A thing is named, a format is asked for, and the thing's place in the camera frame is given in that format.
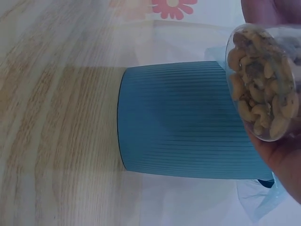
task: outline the clear plastic container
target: clear plastic container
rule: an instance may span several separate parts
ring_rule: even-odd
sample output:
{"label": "clear plastic container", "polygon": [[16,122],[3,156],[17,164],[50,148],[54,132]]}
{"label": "clear plastic container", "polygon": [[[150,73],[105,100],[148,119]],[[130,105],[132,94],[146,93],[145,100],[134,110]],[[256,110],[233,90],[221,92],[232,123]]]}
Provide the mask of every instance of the clear plastic container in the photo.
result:
{"label": "clear plastic container", "polygon": [[301,130],[301,28],[241,25],[225,62],[233,103],[254,135],[275,141]]}

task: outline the wood grain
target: wood grain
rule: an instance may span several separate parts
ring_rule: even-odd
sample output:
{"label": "wood grain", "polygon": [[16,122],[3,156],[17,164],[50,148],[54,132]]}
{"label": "wood grain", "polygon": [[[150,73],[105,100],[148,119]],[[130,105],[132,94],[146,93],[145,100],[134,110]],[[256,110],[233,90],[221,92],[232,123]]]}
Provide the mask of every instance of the wood grain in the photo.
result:
{"label": "wood grain", "polygon": [[125,42],[109,2],[0,8],[0,225],[139,225],[141,176],[125,172],[117,139]]}

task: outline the blue ribbed container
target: blue ribbed container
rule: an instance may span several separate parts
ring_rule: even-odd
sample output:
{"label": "blue ribbed container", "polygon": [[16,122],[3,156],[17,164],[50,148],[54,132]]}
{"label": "blue ribbed container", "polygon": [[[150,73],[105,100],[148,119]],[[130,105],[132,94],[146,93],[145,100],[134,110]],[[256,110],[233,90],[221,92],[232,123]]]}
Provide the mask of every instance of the blue ribbed container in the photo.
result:
{"label": "blue ribbed container", "polygon": [[191,178],[270,180],[216,62],[128,68],[118,137],[129,171]]}

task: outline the hand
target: hand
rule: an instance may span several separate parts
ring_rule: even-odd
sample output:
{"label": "hand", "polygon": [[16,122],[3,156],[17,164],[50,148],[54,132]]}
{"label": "hand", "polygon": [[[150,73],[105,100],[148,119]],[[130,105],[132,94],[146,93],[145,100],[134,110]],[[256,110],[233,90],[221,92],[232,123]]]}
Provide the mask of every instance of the hand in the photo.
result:
{"label": "hand", "polygon": [[261,158],[276,174],[288,193],[301,204],[301,136],[264,142],[246,129]]}
{"label": "hand", "polygon": [[[241,0],[241,6],[247,23],[301,24],[301,0]],[[262,159],[301,204],[301,136],[268,143],[247,133]]]}
{"label": "hand", "polygon": [[247,23],[301,24],[301,0],[241,0]]}

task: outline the flower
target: flower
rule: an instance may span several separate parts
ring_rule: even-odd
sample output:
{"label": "flower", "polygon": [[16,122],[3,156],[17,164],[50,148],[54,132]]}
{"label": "flower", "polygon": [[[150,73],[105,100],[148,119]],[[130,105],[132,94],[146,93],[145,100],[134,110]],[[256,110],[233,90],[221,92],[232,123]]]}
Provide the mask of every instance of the flower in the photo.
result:
{"label": "flower", "polygon": [[115,8],[114,15],[126,21],[145,20],[152,13],[151,0],[111,0],[110,7]]}
{"label": "flower", "polygon": [[162,19],[167,19],[168,15],[170,18],[182,20],[184,13],[192,14],[193,9],[187,5],[194,5],[198,0],[152,0],[153,12],[161,13]]}

